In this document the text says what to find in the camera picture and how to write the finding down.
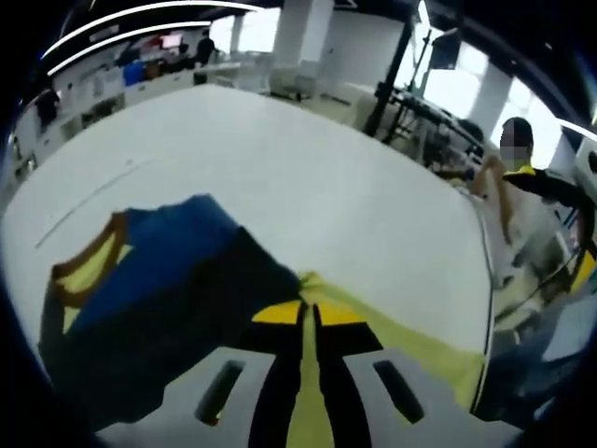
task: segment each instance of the white column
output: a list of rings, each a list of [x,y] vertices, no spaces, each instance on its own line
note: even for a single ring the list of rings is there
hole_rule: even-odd
[[[273,47],[276,62],[319,62],[333,9],[333,0],[285,0]]]
[[[241,41],[241,30],[243,29],[244,16],[235,16],[232,24],[232,36],[230,40],[230,52],[238,51]]]
[[[512,77],[491,63],[487,65],[479,94],[469,115],[471,121],[483,130],[485,138],[492,136],[506,104],[511,85]]]
[[[574,173],[574,164],[576,153],[570,146],[570,142],[564,134],[560,136],[560,141],[553,153],[553,159],[549,164],[549,168],[560,173],[561,175],[572,176]]]

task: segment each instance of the ceiling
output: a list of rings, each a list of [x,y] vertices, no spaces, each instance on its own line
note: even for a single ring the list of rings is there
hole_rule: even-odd
[[[5,68],[11,88],[3,95],[2,119],[6,122],[16,103],[21,98],[31,75],[32,66],[39,61],[41,53],[61,34],[64,19],[71,6],[76,3],[70,19],[64,27],[68,33],[84,23],[107,14],[158,0],[53,0],[39,2],[34,7],[30,3],[10,2],[11,10],[3,17],[24,22],[35,16],[35,24],[27,29],[35,29],[18,46],[9,46],[10,69]],[[357,12],[382,15],[404,20],[408,15],[410,0],[335,0],[337,7],[356,6]],[[279,6],[283,0],[244,1],[263,7]],[[595,55],[592,29],[589,21],[589,2],[580,0],[427,0],[431,20],[439,28],[451,28],[456,23],[455,10],[462,5],[465,12],[465,40],[492,56],[492,62],[513,76],[521,77],[560,117],[576,122],[587,122],[592,114],[595,99],[587,88],[587,71],[597,58]],[[123,26],[131,29],[170,21],[214,20],[229,14],[223,8],[168,8],[159,12],[140,14],[128,20]],[[8,30],[4,41],[14,40]],[[65,58],[88,45],[82,39],[56,51],[45,64],[55,63],[54,59]],[[584,69],[578,60],[584,61]]]

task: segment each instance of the blue shirt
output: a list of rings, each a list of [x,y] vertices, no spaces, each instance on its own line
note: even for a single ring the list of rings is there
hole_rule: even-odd
[[[88,298],[69,332],[184,281],[193,266],[215,256],[239,229],[208,195],[155,211],[130,209],[126,215],[133,250]]]

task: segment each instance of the office desk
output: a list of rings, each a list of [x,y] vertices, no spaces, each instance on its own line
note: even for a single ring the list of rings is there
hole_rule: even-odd
[[[209,75],[215,72],[234,72],[240,69],[243,63],[210,63],[201,67],[195,64],[195,73]]]
[[[316,270],[411,329],[485,353],[490,276],[475,211],[459,192],[355,130],[212,85],[100,121],[21,186],[1,255],[30,340],[50,267],[110,213],[204,192],[282,263]]]

